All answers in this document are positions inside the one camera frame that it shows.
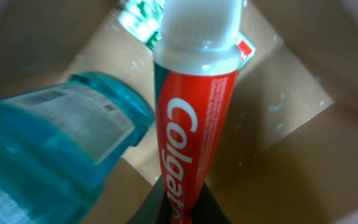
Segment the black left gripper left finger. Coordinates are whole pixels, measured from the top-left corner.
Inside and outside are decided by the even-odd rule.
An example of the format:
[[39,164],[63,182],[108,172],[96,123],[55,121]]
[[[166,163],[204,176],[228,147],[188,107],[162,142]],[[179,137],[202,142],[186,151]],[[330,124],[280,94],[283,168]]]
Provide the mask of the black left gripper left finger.
[[168,201],[162,176],[127,224],[168,224]]

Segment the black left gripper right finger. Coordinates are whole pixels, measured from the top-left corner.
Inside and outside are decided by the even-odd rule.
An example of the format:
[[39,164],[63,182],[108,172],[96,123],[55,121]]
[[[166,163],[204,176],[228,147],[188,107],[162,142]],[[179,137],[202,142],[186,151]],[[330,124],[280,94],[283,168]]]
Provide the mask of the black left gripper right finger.
[[206,184],[203,184],[197,203],[192,209],[194,224],[231,224]]

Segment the blue mouthwash bottle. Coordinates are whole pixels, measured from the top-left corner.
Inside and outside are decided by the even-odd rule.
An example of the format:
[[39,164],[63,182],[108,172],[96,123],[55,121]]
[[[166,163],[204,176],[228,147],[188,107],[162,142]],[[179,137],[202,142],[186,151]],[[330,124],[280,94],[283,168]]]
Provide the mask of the blue mouthwash bottle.
[[154,119],[138,92],[100,72],[0,98],[0,223],[79,223]]

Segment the red Colgate toothpaste tube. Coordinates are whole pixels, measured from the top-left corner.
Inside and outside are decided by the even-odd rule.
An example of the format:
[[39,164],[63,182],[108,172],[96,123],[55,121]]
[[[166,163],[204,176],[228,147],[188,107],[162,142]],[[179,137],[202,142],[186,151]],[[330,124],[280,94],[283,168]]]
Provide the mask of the red Colgate toothpaste tube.
[[158,152],[171,223],[191,223],[241,64],[241,0],[165,1],[154,47]]

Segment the green Dettol soap packet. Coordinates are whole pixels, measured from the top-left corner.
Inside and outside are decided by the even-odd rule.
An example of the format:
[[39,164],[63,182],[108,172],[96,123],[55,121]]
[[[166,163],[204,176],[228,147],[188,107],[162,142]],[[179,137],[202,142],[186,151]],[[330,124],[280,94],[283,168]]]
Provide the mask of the green Dettol soap packet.
[[240,31],[242,4],[237,0],[121,1],[118,21],[150,50],[159,40],[201,52],[236,45],[243,67],[256,47]]

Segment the white cardboard box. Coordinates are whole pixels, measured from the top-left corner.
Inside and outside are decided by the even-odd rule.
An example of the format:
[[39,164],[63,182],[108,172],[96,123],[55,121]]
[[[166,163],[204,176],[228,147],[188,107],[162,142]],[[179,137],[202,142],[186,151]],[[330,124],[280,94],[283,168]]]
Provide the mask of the white cardboard box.
[[[0,97],[100,71],[154,99],[121,1],[0,1]],[[358,1],[246,1],[243,66],[207,184],[233,223],[358,223]]]

